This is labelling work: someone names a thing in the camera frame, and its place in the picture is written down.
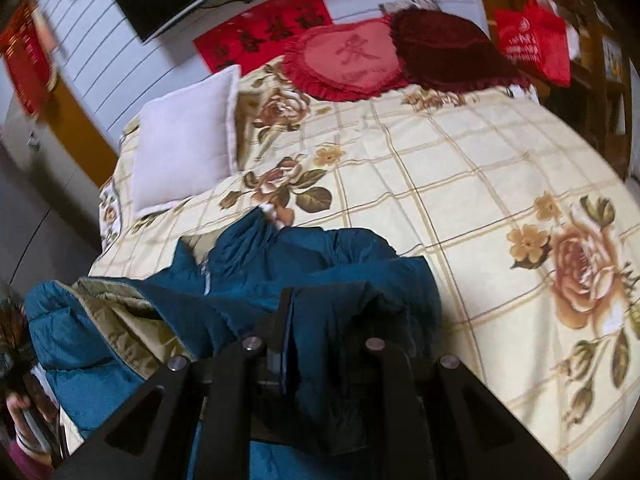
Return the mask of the person's hand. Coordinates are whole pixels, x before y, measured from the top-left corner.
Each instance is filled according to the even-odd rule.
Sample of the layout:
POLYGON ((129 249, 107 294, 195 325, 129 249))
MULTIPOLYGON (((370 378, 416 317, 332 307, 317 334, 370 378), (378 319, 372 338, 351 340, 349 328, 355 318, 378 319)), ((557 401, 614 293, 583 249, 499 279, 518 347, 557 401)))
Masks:
POLYGON ((36 462, 51 466, 51 454, 44 450, 26 420, 25 414, 32 407, 29 397, 11 392, 6 399, 6 407, 14 421, 15 442, 20 450, 36 462))

